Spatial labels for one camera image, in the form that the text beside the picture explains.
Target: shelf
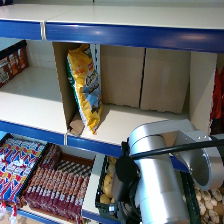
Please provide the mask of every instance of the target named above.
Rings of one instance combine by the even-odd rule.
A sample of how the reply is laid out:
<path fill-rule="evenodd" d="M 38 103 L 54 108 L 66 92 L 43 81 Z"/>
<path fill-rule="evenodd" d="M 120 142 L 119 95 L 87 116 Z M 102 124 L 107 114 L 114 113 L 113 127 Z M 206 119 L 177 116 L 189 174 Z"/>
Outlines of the shelf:
<path fill-rule="evenodd" d="M 67 145 L 117 157 L 120 156 L 121 142 L 126 141 L 136 127 L 168 119 L 188 119 L 188 114 L 142 111 L 125 106 L 103 105 L 101 123 L 96 134 L 93 135 L 87 128 L 84 129 L 80 138 L 69 134 Z"/>
<path fill-rule="evenodd" d="M 46 22 L 51 41 L 224 52 L 224 4 L 92 3 Z"/>
<path fill-rule="evenodd" d="M 44 22 L 70 10 L 69 6 L 15 4 L 0 7 L 1 37 L 41 40 Z"/>
<path fill-rule="evenodd" d="M 57 72 L 29 67 L 0 89 L 0 128 L 64 145 L 67 132 Z"/>
<path fill-rule="evenodd" d="M 119 224 L 120 222 L 106 219 L 99 214 L 98 208 L 95 207 L 96 190 L 98 188 L 101 170 L 104 161 L 104 155 L 97 154 L 90 176 L 86 196 L 82 207 L 82 216 L 84 218 L 95 220 L 99 223 Z"/>

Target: gray robot arm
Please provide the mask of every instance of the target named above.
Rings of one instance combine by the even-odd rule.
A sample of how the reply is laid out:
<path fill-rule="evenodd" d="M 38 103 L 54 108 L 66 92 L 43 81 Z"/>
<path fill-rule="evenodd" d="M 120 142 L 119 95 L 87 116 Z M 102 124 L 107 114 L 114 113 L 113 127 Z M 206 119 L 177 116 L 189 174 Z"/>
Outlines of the gray robot arm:
<path fill-rule="evenodd" d="M 129 156 L 167 146 L 202 141 L 213 140 L 202 131 L 196 130 L 189 120 L 144 124 L 137 127 L 129 137 Z M 222 186 L 224 168 L 220 149 L 217 147 L 199 148 L 173 155 L 186 165 L 195 184 L 202 190 Z M 156 155 L 134 162 L 140 174 L 134 201 L 141 211 L 143 224 L 189 223 L 187 208 L 169 155 Z"/>

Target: yellow chip bag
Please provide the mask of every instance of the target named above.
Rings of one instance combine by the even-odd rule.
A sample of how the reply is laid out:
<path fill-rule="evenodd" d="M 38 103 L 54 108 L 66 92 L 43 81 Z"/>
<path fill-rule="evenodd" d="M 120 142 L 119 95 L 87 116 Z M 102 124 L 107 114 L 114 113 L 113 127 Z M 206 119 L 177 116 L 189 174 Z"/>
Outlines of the yellow chip bag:
<path fill-rule="evenodd" d="M 95 70 L 89 44 L 69 50 L 68 79 L 74 90 L 82 121 L 95 133 L 103 110 L 98 74 Z"/>

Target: blue shelf edge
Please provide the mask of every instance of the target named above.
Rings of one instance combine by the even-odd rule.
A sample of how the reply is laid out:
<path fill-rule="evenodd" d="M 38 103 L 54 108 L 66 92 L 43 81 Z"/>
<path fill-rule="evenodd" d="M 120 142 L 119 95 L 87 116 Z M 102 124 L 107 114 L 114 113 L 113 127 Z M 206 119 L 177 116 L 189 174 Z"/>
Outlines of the blue shelf edge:
<path fill-rule="evenodd" d="M 101 153 L 107 156 L 120 157 L 122 155 L 121 146 L 112 145 L 104 142 L 97 142 L 94 140 L 67 136 L 67 146 L 71 146 L 78 149 L 89 150 L 96 153 Z M 181 163 L 178 159 L 171 156 L 171 162 L 175 170 L 183 171 L 188 173 L 187 167 Z"/>
<path fill-rule="evenodd" d="M 104 218 L 98 214 L 92 213 L 92 212 L 88 212 L 85 210 L 82 210 L 82 217 L 86 218 L 86 219 L 91 219 L 91 220 L 95 220 L 99 223 L 106 223 L 106 224 L 120 224 L 119 221 L 115 221 L 115 220 L 111 220 L 111 219 L 107 219 Z"/>
<path fill-rule="evenodd" d="M 46 38 L 50 41 L 224 53 L 224 30 L 218 29 L 47 22 Z"/>
<path fill-rule="evenodd" d="M 22 135 L 58 145 L 64 145 L 65 135 L 63 134 L 27 127 L 19 124 L 13 124 L 5 121 L 0 121 L 0 130 L 11 134 Z"/>
<path fill-rule="evenodd" d="M 42 40 L 40 22 L 0 20 L 1 37 Z"/>
<path fill-rule="evenodd" d="M 69 135 L 67 136 L 67 146 L 97 152 L 107 156 L 120 157 L 122 155 L 121 147 L 118 145 L 112 145 Z"/>
<path fill-rule="evenodd" d="M 6 206 L 6 210 L 9 211 L 9 212 L 12 212 L 12 207 Z M 38 216 L 38 215 L 34 215 L 32 213 L 29 213 L 29 212 L 25 212 L 25 211 L 20 210 L 20 209 L 17 209 L 17 214 L 18 215 L 21 215 L 21 216 L 23 216 L 25 218 L 35 220 L 35 221 L 40 222 L 40 223 L 45 223 L 45 224 L 60 224 L 58 222 L 51 221 L 49 219 L 43 218 L 43 217 Z"/>

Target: white shelf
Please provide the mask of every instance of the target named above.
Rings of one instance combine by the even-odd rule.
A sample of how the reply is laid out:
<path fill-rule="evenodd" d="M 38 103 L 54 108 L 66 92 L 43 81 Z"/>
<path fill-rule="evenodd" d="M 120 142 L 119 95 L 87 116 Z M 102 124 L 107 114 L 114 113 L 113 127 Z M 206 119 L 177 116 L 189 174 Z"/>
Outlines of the white shelf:
<path fill-rule="evenodd" d="M 53 69 L 25 69 L 0 89 L 0 102 L 1 121 L 67 132 L 57 72 Z"/>
<path fill-rule="evenodd" d="M 44 22 L 71 10 L 64 5 L 15 4 L 0 7 L 0 20 Z"/>
<path fill-rule="evenodd" d="M 223 29 L 223 11 L 224 4 L 215 3 L 96 2 L 71 6 L 69 12 L 47 22 Z"/>
<path fill-rule="evenodd" d="M 93 135 L 85 128 L 81 137 L 120 146 L 121 142 L 126 141 L 131 132 L 138 126 L 168 119 L 188 119 L 188 113 L 162 113 L 156 111 L 142 111 L 137 108 L 125 106 L 103 105 L 101 124 L 96 134 Z"/>

